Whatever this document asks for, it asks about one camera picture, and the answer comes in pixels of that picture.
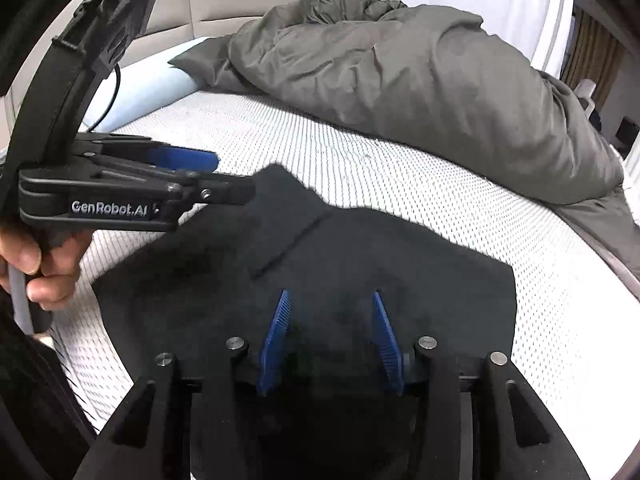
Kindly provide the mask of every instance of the light blue cushion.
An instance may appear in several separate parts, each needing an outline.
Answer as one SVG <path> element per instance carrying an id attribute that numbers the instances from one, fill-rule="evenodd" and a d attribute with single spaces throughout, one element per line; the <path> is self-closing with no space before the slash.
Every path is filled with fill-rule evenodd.
<path id="1" fill-rule="evenodd" d="M 95 131 L 112 132 L 203 88 L 202 81 L 193 79 L 186 72 L 167 62 L 206 39 L 197 38 L 172 46 L 123 68 L 120 90 L 113 108 Z M 107 109 L 115 85 L 115 73 L 111 73 L 100 84 L 82 120 L 85 127 L 94 124 Z"/>

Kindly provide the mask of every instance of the metal bolt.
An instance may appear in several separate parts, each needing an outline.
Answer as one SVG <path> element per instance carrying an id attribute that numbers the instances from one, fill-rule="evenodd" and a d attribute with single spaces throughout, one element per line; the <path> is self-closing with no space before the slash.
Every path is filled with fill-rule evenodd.
<path id="1" fill-rule="evenodd" d="M 229 339 L 226 340 L 226 347 L 229 348 L 229 350 L 238 350 L 241 349 L 244 346 L 244 339 L 242 339 L 241 337 L 233 336 L 230 337 Z"/>
<path id="2" fill-rule="evenodd" d="M 162 352 L 156 356 L 156 364 L 158 366 L 167 366 L 173 360 L 174 356 L 169 352 Z"/>
<path id="3" fill-rule="evenodd" d="M 489 356 L 489 358 L 491 359 L 491 362 L 493 364 L 498 366 L 505 365 L 509 361 L 507 359 L 507 356 L 502 352 L 491 352 L 491 355 Z"/>
<path id="4" fill-rule="evenodd" d="M 434 337 L 430 335 L 423 335 L 420 339 L 418 339 L 418 345 L 420 345 L 425 350 L 433 350 L 438 345 L 438 342 Z"/>

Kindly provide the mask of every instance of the leather headboard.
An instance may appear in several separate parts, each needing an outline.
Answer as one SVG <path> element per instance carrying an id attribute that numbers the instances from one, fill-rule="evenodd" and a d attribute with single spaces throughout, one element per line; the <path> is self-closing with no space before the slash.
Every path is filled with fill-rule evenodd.
<path id="1" fill-rule="evenodd" d="M 49 26 L 33 48 L 6 96 L 10 126 L 22 103 L 50 40 L 71 19 L 82 0 L 73 0 Z M 146 33 L 134 40 L 122 58 L 121 67 L 171 46 L 201 36 L 224 36 L 238 30 L 247 20 L 262 16 L 271 7 L 293 0 L 156 0 Z"/>

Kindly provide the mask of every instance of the white textured bed sheet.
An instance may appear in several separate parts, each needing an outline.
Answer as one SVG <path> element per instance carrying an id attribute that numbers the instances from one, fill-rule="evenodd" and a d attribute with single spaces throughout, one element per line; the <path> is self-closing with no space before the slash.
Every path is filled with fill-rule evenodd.
<path id="1" fill-rule="evenodd" d="M 512 359 L 592 480 L 609 480 L 640 440 L 640 305 L 606 264 L 543 206 L 436 156 L 367 139 L 267 97 L 199 91 L 116 131 L 213 150 L 220 171 L 277 162 L 329 204 L 368 206 L 425 225 L 513 267 Z M 54 339 L 100 429 L 131 386 L 91 283 L 158 235 L 97 232 Z"/>

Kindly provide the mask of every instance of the brown curtain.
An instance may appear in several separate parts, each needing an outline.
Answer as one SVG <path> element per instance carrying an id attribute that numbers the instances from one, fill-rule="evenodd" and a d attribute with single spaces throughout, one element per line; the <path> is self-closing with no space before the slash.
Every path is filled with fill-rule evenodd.
<path id="1" fill-rule="evenodd" d="M 560 79 L 575 88 L 582 79 L 591 79 L 596 89 L 591 98 L 602 110 L 618 76 L 625 48 L 600 22 L 580 9 L 575 10 L 574 48 Z"/>

